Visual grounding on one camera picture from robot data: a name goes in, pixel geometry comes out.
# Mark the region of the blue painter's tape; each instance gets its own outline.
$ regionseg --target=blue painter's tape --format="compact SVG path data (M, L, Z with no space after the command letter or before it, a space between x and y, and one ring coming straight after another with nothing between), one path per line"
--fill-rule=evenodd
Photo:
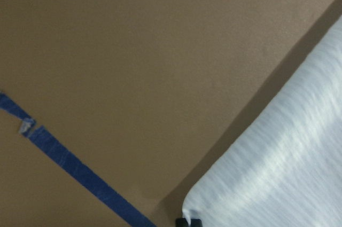
M0 93L0 108L21 120L31 119L31 117L22 108L20 108L4 93Z
M156 227L147 217L54 138L45 127L39 127L29 134L35 121L3 93L0 93L0 108L22 119L21 133L25 137L128 224L132 227Z

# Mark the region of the tape strip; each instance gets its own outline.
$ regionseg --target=tape strip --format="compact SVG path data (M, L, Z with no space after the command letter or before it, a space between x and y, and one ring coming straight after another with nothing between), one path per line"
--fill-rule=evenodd
M54 138L45 127L41 126L31 134L28 134L35 121L3 93L0 93L0 108L23 120L21 129L25 137L128 224L132 227L156 227L147 217Z

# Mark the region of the white sheet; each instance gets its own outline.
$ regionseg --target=white sheet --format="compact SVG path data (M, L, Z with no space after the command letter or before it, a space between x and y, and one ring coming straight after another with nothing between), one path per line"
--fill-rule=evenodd
M204 227L342 226L342 19L188 193Z

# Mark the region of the brown wall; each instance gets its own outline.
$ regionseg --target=brown wall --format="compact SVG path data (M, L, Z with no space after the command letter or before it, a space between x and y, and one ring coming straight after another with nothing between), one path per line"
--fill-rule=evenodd
M0 3L1 89L165 227L342 14L342 0ZM127 226L0 123L0 226Z

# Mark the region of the black object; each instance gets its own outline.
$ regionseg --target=black object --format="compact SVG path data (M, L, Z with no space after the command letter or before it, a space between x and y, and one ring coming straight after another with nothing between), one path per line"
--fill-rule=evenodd
M176 219L176 227L189 227L185 218ZM203 227L200 219L191 219L190 227Z

